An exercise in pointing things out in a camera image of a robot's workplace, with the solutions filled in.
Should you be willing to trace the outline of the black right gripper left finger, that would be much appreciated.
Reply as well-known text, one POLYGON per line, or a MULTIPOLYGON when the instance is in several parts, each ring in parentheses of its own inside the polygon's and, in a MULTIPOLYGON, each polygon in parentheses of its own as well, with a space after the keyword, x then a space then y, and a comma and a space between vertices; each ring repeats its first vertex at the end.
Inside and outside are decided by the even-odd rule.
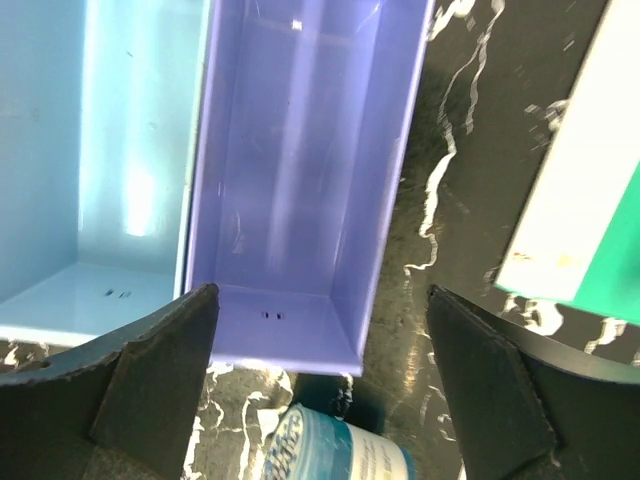
POLYGON ((178 479, 219 313, 206 284, 1 376, 4 479, 178 479))

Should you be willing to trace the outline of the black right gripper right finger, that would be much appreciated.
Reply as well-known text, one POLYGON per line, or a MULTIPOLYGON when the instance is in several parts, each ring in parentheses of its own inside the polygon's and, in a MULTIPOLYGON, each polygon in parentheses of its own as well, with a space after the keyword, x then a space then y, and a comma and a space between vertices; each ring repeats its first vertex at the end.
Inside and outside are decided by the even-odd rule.
POLYGON ((427 326, 467 478, 638 478, 638 368, 540 336, 438 285, 427 326))

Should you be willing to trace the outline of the blue round jar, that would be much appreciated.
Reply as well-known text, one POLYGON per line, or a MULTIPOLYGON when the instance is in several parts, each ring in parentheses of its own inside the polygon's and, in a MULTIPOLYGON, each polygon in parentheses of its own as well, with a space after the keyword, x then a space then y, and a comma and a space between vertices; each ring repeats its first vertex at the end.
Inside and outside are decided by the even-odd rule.
POLYGON ((265 454, 263 479, 409 480, 409 453, 391 440, 300 404, 289 408, 265 454))

